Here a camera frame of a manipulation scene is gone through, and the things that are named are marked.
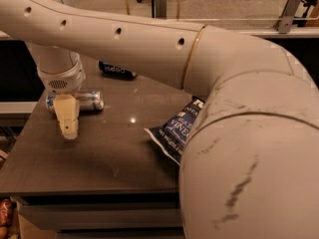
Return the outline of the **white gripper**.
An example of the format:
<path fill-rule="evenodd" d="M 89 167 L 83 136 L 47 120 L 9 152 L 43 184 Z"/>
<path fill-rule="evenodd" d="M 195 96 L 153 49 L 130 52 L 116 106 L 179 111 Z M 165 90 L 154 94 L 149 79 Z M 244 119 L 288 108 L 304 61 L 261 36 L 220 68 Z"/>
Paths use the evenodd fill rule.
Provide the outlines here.
<path fill-rule="evenodd" d="M 65 72 L 49 74 L 38 71 L 38 76 L 50 93 L 57 94 L 78 91 L 86 78 L 81 61 Z M 71 95 L 57 95 L 53 100 L 53 105 L 63 137 L 75 139 L 79 129 L 79 101 Z"/>

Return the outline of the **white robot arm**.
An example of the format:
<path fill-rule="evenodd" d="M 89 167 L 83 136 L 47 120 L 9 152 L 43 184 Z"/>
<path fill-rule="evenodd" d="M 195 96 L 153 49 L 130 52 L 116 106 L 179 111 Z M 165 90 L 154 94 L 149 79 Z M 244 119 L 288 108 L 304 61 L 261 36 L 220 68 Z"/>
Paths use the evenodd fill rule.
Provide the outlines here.
<path fill-rule="evenodd" d="M 62 0 L 1 0 L 0 28 L 203 100 L 179 167 L 185 239 L 319 239 L 318 91 L 284 48 Z"/>

